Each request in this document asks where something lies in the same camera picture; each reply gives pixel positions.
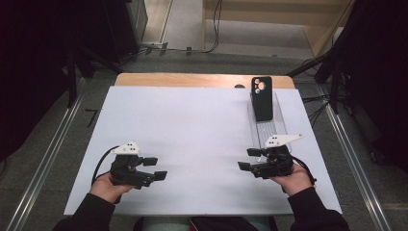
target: electrical cable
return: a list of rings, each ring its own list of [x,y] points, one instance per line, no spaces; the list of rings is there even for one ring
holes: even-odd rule
[[[147,51],[147,49],[139,50],[139,52],[137,54],[129,56],[128,59],[125,62],[123,62],[122,64],[119,64],[118,66],[124,66],[124,65],[128,64],[133,58],[137,57],[137,55],[142,54],[142,53],[144,53],[146,51]],[[106,69],[107,67],[105,67],[105,66],[95,66],[94,68],[95,69]]]
[[[103,154],[102,158],[99,160],[99,163],[98,163],[98,165],[97,165],[96,168],[95,168],[95,172],[93,173],[91,185],[93,185],[93,183],[96,181],[96,178],[97,178],[97,177],[96,177],[96,174],[98,173],[99,168],[100,168],[101,165],[102,165],[102,162],[105,160],[105,158],[108,156],[108,154],[111,153],[111,151],[112,151],[113,149],[117,148],[117,147],[118,147],[118,146],[112,147],[112,148],[109,149],[105,154]]]
[[[318,120],[318,117],[320,116],[321,112],[326,108],[328,104],[329,104],[329,101],[324,102],[314,113],[309,115],[310,122],[312,123],[312,128],[315,126],[315,123]]]
[[[312,185],[315,185],[315,182],[317,181],[317,179],[313,177],[312,172],[311,172],[310,169],[307,167],[307,165],[306,165],[304,162],[302,162],[300,159],[294,157],[293,155],[291,155],[291,157],[292,157],[295,161],[297,161],[297,163],[298,163],[301,167],[305,168],[305,170],[307,171],[307,174],[308,174],[308,176],[309,176],[310,183],[312,183]]]
[[[309,102],[313,102],[313,101],[317,101],[321,99],[329,99],[329,98],[330,98],[330,95],[324,94],[324,95],[319,95],[319,96],[314,96],[314,97],[303,97],[302,101],[303,103],[309,103]]]
[[[216,40],[213,44],[213,47],[210,50],[202,51],[202,50],[184,50],[184,49],[173,49],[173,48],[158,48],[158,47],[152,47],[152,46],[147,46],[144,45],[144,48],[147,48],[146,50],[151,50],[151,51],[182,51],[182,52],[190,52],[190,53],[211,53],[215,49],[217,49],[218,44],[219,44],[219,21],[221,19],[221,11],[222,11],[222,0],[218,0],[216,8],[214,10],[213,14],[213,25],[214,25],[214,31],[216,33]]]
[[[308,61],[315,61],[315,59],[307,59],[307,60],[303,61],[300,66],[303,66],[303,65],[304,65],[306,62],[308,62]],[[314,74],[310,74],[310,73],[306,72],[306,70],[305,70],[303,73],[305,73],[305,74],[307,74],[307,75],[309,75],[309,76],[315,77]]]

